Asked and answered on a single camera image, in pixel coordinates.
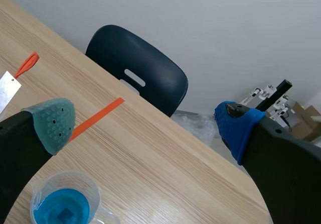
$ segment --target white wall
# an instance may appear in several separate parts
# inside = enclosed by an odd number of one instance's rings
[[[321,85],[321,0],[14,1],[82,52],[108,24],[147,40],[188,76],[181,110],[212,113],[284,78],[305,103]]]

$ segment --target wood grain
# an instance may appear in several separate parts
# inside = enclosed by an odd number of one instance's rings
[[[6,223],[30,223],[32,182],[62,170],[93,176],[121,223],[268,223],[253,181],[10,0],[0,0],[0,75],[19,77],[7,116],[55,97],[70,99],[76,124],[118,97],[125,102],[70,142],[28,183]]]

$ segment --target perforated rubber pad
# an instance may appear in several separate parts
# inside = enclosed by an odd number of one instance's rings
[[[36,133],[48,153],[56,155],[68,143],[75,127],[75,109],[71,101],[56,98],[22,111],[32,114]]]

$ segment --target clear plastic cup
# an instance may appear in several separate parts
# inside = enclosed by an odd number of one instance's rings
[[[33,184],[30,217],[33,224],[118,224],[101,205],[97,183],[80,171],[64,171]]]

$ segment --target orange strip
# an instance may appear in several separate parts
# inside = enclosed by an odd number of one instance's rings
[[[33,52],[20,66],[16,74],[14,75],[14,78],[17,79],[21,74],[24,72],[27,72],[30,68],[32,68],[36,62],[39,60],[39,56],[36,52]]]
[[[99,120],[101,120],[104,116],[106,116],[108,113],[113,111],[115,108],[117,108],[119,105],[121,105],[125,100],[123,100],[121,97],[116,99],[111,104],[107,105],[105,108],[103,108],[101,111],[96,113],[94,116],[87,119],[82,124],[78,125],[74,131],[72,132],[72,135],[70,137],[70,141],[72,141],[74,138],[78,137],[80,134],[85,132],[87,129],[89,129],[91,126],[93,126],[95,123],[97,123]]]

